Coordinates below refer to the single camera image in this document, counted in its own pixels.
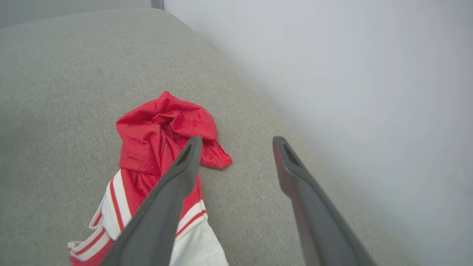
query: gray upholstery fabric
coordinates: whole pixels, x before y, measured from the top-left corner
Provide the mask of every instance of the gray upholstery fabric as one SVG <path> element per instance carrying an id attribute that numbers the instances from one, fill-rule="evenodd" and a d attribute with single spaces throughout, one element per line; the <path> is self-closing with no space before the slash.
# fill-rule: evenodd
<path id="1" fill-rule="evenodd" d="M 234 159 L 200 168 L 209 223 L 231 265 L 304 263 L 279 189 L 274 135 L 285 136 L 373 257 L 409 259 L 322 159 L 174 16 L 117 9 L 0 29 L 1 263 L 67 265 L 118 170 L 115 121 L 164 90 L 207 108 Z"/>

